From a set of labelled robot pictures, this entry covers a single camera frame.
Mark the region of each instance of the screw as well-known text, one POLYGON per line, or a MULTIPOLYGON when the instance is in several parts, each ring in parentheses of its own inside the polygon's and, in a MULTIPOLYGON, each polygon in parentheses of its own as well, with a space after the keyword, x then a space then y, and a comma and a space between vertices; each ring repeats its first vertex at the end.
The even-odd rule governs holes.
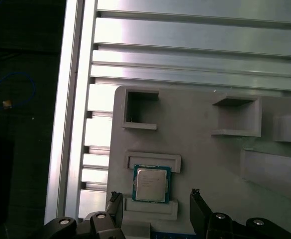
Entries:
POLYGON ((97 218, 99 218, 99 219, 105 218, 105 214, 99 214, 99 215, 97 215, 97 218))
POLYGON ((225 215, 222 214, 222 213, 218 213, 218 214, 216 214, 216 217, 217 217, 218 219, 225 219, 225 218, 226 218, 225 215))
POLYGON ((259 219, 254 220, 254 223, 259 225, 259 226, 263 226, 265 223, 259 219))
POLYGON ((64 224, 68 224, 69 223, 69 220, 65 219, 65 220, 62 220, 61 222, 59 222, 61 225, 64 225, 64 224))

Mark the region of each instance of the aluminum profile slot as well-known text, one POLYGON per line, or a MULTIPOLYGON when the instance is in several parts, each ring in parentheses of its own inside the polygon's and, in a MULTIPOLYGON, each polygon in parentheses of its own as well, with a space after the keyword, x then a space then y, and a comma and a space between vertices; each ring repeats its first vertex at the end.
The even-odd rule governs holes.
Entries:
POLYGON ((289 77, 267 77, 204 71, 179 71, 101 65, 92 65, 91 76, 100 78, 130 79, 135 81, 157 81, 166 83, 203 84, 291 91, 291 78, 289 77))
POLYGON ((97 18, 94 40, 99 44, 291 56, 291 30, 282 29, 97 18))
POLYGON ((99 0, 99 11, 138 14, 162 14, 190 17, 230 18, 291 23, 291 0, 99 0))

